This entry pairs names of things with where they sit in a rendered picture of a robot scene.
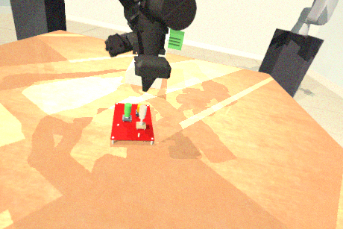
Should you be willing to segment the red circuit board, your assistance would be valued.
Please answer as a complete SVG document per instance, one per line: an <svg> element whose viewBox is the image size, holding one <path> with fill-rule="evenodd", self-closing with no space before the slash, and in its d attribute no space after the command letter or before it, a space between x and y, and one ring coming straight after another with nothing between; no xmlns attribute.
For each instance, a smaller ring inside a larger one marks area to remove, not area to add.
<svg viewBox="0 0 343 229"><path fill-rule="evenodd" d="M111 132L114 140L154 141L154 132L149 105L116 103Z"/></svg>

